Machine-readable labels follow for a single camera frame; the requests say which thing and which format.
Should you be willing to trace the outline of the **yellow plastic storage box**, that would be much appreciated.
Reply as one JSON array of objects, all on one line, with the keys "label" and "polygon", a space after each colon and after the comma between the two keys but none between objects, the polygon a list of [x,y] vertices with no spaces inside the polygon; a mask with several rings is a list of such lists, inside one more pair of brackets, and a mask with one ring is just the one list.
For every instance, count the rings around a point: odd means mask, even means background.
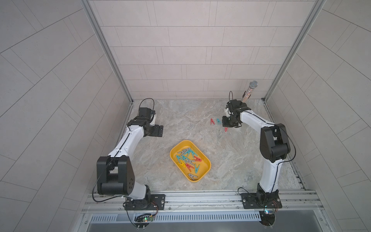
[{"label": "yellow plastic storage box", "polygon": [[[178,165],[176,155],[179,155],[184,159],[186,167]],[[199,158],[201,158],[202,162],[193,161],[194,156],[198,156]],[[190,140],[183,140],[175,147],[173,147],[170,151],[170,158],[178,167],[180,172],[186,177],[186,179],[193,183],[200,181],[212,167],[208,157],[205,156],[204,153]],[[190,178],[188,177],[189,173],[198,176],[198,180],[190,180]]]}]

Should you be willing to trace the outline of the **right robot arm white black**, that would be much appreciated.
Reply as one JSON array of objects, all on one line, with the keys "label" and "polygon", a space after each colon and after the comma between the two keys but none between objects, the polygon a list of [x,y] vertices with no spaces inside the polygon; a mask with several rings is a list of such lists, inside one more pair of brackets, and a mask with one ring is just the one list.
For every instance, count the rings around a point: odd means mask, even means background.
[{"label": "right robot arm white black", "polygon": [[283,124],[274,124],[255,114],[246,103],[233,99],[227,102],[222,124],[227,128],[238,128],[247,124],[260,133],[260,153],[265,159],[263,173],[257,186],[260,204],[278,198],[277,181],[281,166],[291,151],[289,138]]}]

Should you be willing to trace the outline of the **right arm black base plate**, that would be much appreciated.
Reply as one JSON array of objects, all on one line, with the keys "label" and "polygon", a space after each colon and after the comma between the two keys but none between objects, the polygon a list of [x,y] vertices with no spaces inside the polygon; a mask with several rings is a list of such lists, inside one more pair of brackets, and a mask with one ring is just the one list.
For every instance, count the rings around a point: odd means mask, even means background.
[{"label": "right arm black base plate", "polygon": [[282,208],[282,203],[278,193],[279,191],[272,193],[241,193],[240,196],[244,209],[280,209]]}]

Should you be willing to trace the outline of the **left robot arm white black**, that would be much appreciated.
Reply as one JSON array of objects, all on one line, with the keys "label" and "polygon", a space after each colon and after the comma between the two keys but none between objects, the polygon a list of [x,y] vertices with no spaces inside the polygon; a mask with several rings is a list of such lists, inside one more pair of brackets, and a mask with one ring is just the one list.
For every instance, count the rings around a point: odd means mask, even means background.
[{"label": "left robot arm white black", "polygon": [[155,110],[140,107],[116,147],[109,155],[99,157],[95,184],[99,195],[121,195],[133,200],[143,200],[149,195],[149,187],[135,180],[131,158],[142,138],[162,137],[163,126],[156,125],[155,119]]}]

